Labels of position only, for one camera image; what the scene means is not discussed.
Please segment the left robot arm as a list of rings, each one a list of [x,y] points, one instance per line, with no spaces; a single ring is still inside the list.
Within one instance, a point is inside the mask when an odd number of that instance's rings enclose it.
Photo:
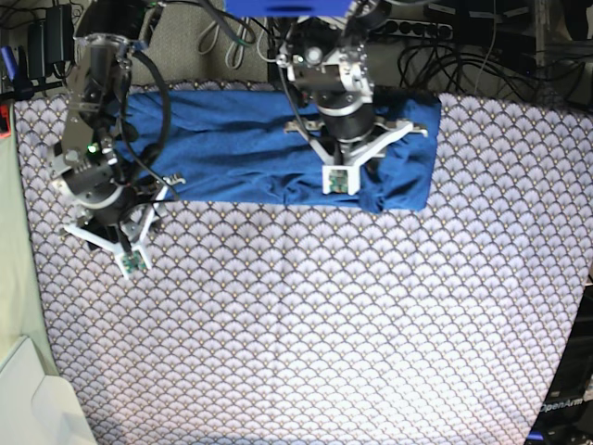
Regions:
[[[296,114],[284,129],[300,134],[321,159],[326,195],[357,194],[369,161],[384,157],[389,145],[409,134],[428,135],[421,125],[388,121],[373,108],[365,44],[387,22],[391,6],[389,1],[355,1],[342,19],[300,19],[279,47],[283,89],[295,88],[319,112],[314,120]]]

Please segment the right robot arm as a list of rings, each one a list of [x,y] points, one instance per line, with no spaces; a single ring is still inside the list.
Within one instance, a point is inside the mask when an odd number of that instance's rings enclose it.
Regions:
[[[145,241],[159,210],[178,200],[175,187],[185,181],[152,168],[170,134],[171,103],[169,87],[144,51],[165,5],[89,5],[74,33],[84,51],[68,79],[64,132],[47,155],[52,186],[76,210],[65,232],[112,254],[124,277],[151,268]],[[158,137],[141,153],[132,149],[139,135],[127,121],[134,61],[150,71],[162,102]]]

